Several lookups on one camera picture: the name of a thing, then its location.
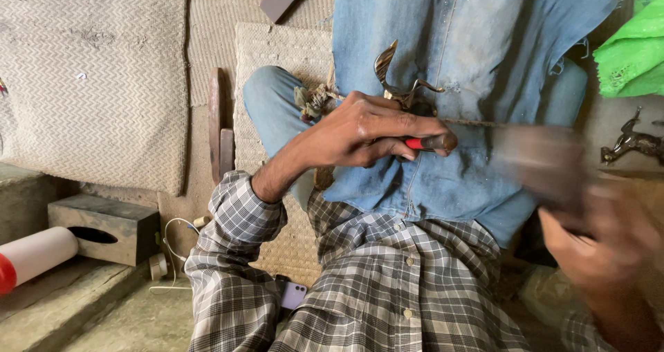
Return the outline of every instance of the woven mat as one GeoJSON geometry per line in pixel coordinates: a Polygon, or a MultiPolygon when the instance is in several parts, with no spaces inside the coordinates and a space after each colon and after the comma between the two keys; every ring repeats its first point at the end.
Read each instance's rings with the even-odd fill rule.
{"type": "Polygon", "coordinates": [[[0,160],[178,194],[185,15],[186,0],[3,0],[0,160]]]}
{"type": "MultiPolygon", "coordinates": [[[[235,26],[238,22],[262,22],[270,19],[258,7],[261,0],[191,0],[189,6],[190,39],[187,48],[191,63],[191,105],[207,104],[210,68],[223,68],[231,84],[236,81],[235,26]]],[[[334,0],[298,0],[293,12],[284,15],[284,24],[296,28],[331,30],[334,0]]]]}
{"type": "MultiPolygon", "coordinates": [[[[239,23],[236,39],[235,166],[254,173],[268,160],[268,155],[246,113],[242,86],[254,70],[266,65],[282,67],[305,85],[318,86],[328,77],[332,34],[322,30],[239,23]]],[[[288,225],[273,242],[263,244],[260,258],[253,266],[311,286],[320,275],[313,229],[307,214],[292,196],[287,196],[284,203],[288,225]]]]}

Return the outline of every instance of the stone step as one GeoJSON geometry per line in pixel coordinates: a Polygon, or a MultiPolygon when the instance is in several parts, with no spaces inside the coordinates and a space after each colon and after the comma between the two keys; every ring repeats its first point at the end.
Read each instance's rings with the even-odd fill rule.
{"type": "Polygon", "coordinates": [[[3,352],[59,351],[149,277],[136,267],[75,256],[0,297],[3,352]]]}

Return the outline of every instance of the metal animal figurine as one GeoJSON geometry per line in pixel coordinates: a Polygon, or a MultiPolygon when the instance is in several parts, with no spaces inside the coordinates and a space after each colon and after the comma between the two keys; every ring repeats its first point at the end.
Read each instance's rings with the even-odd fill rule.
{"type": "Polygon", "coordinates": [[[664,145],[662,143],[662,138],[634,131],[634,126],[639,121],[641,109],[642,107],[639,106],[636,109],[634,117],[626,122],[620,129],[623,133],[618,137],[618,141],[613,149],[602,147],[603,163],[610,164],[624,155],[625,152],[636,150],[645,155],[658,158],[660,165],[664,165],[664,145]]]}
{"type": "Polygon", "coordinates": [[[424,86],[436,93],[443,93],[445,89],[442,87],[434,87],[428,82],[419,78],[415,81],[415,83],[413,83],[413,87],[410,91],[402,90],[396,86],[388,84],[385,78],[387,76],[387,69],[390,68],[392,57],[396,51],[397,43],[398,40],[395,40],[386,51],[383,51],[380,53],[380,55],[378,55],[376,61],[374,62],[374,72],[376,72],[376,77],[378,78],[378,81],[380,81],[382,88],[385,89],[385,97],[387,99],[399,102],[399,104],[401,104],[401,109],[407,111],[411,108],[413,97],[415,96],[415,90],[417,90],[418,87],[424,86]]]}

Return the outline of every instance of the dust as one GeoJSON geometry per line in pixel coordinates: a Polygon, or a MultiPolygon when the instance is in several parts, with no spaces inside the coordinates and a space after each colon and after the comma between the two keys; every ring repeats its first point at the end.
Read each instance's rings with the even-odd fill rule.
{"type": "Polygon", "coordinates": [[[82,29],[69,28],[69,32],[75,36],[79,36],[97,50],[99,50],[100,46],[110,46],[116,41],[115,34],[106,32],[96,25],[82,29]]]}

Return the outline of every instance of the charging cable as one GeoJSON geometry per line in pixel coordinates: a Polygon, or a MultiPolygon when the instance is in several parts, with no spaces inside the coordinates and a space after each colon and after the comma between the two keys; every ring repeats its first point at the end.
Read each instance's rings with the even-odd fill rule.
{"type": "Polygon", "coordinates": [[[189,222],[185,219],[175,218],[173,220],[170,220],[169,222],[166,222],[166,226],[164,226],[164,238],[162,239],[162,241],[164,242],[164,244],[166,244],[166,247],[168,248],[168,253],[169,253],[169,256],[170,256],[170,262],[172,263],[172,267],[173,267],[173,282],[170,284],[170,286],[152,286],[149,289],[149,291],[150,291],[151,294],[154,294],[154,295],[168,294],[172,289],[191,289],[191,287],[175,287],[175,281],[177,280],[177,268],[175,267],[175,261],[173,260],[173,256],[175,256],[178,259],[182,260],[182,262],[186,262],[187,258],[184,257],[184,256],[180,256],[180,255],[176,254],[175,251],[173,251],[173,249],[170,248],[170,244],[168,243],[168,239],[167,239],[167,237],[168,237],[168,226],[173,221],[184,221],[189,226],[193,227],[194,230],[196,230],[197,233],[199,233],[199,234],[201,233],[199,231],[199,229],[197,229],[194,226],[194,224],[192,224],[191,222],[189,222]],[[166,291],[157,293],[157,292],[153,292],[152,291],[153,289],[166,289],[166,291]]]}

